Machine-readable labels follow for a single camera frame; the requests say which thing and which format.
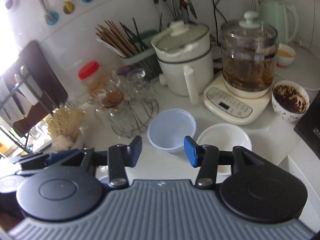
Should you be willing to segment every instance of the gray ribbed plate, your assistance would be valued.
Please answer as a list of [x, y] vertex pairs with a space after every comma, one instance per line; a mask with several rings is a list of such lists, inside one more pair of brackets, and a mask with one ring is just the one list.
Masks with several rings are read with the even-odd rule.
[[9, 235], [17, 240], [307, 240], [314, 234], [298, 220], [275, 225], [243, 220], [215, 192], [197, 189], [190, 180], [135, 180], [78, 220], [27, 218]]

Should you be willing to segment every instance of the digital display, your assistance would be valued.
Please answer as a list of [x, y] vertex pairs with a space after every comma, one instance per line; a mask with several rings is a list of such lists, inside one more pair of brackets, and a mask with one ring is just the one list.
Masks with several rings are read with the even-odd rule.
[[227, 106], [226, 104], [224, 104], [222, 102], [219, 103], [219, 106], [222, 106], [226, 110], [228, 110], [230, 108], [229, 106]]

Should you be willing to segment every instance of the mint green electric kettle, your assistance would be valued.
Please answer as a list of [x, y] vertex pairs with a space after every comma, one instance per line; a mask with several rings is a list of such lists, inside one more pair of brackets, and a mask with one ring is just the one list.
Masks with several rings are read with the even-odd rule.
[[[275, 27], [279, 33], [280, 43], [291, 42], [298, 33], [299, 19], [293, 4], [284, 0], [260, 0], [260, 20]], [[294, 33], [289, 37], [288, 12], [295, 21]]]

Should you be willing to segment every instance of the bowl with dark residue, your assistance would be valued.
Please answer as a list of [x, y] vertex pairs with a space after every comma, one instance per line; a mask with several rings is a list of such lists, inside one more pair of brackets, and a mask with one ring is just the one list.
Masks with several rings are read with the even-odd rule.
[[301, 85], [282, 80], [274, 84], [271, 102], [273, 110], [282, 120], [295, 122], [308, 111], [310, 97]]

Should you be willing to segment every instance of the patterned bowl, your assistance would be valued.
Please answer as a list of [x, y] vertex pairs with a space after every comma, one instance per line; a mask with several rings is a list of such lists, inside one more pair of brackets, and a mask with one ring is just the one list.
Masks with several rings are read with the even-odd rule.
[[[280, 105], [280, 103], [276, 100], [275, 92], [279, 89], [281, 85], [296, 89], [296, 91], [298, 92], [298, 96], [296, 96], [297, 103], [303, 105], [303, 107], [301, 108], [301, 113], [294, 113], [288, 111], [287, 109], [283, 108]], [[310, 106], [310, 97], [307, 91], [301, 85], [293, 81], [282, 80], [273, 85], [271, 102], [273, 110], [282, 120], [286, 122], [295, 122], [298, 121], [308, 111]]]

